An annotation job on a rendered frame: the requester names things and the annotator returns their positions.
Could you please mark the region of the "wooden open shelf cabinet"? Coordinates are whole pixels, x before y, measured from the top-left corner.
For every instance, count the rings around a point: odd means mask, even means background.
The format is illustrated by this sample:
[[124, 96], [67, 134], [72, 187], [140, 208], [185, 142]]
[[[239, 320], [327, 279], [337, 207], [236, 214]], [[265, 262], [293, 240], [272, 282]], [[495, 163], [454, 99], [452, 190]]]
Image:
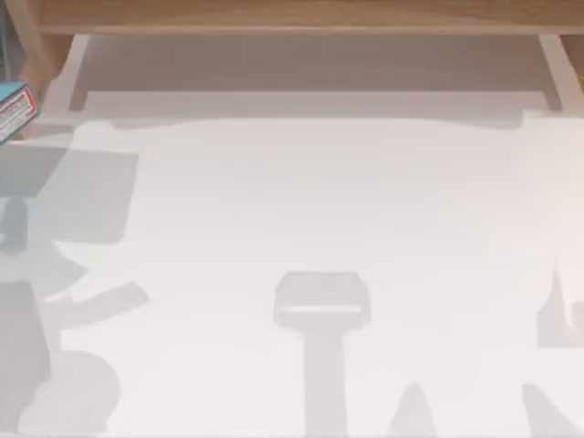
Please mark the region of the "wooden open shelf cabinet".
[[0, 0], [46, 94], [542, 91], [557, 37], [584, 106], [584, 0]]

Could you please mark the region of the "teal and red box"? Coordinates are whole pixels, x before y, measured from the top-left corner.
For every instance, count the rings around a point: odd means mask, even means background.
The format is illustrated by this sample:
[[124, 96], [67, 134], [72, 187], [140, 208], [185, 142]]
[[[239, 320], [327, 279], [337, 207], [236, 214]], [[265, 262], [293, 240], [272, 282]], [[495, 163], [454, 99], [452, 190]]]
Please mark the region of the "teal and red box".
[[24, 81], [0, 83], [0, 145], [39, 115], [37, 96]]

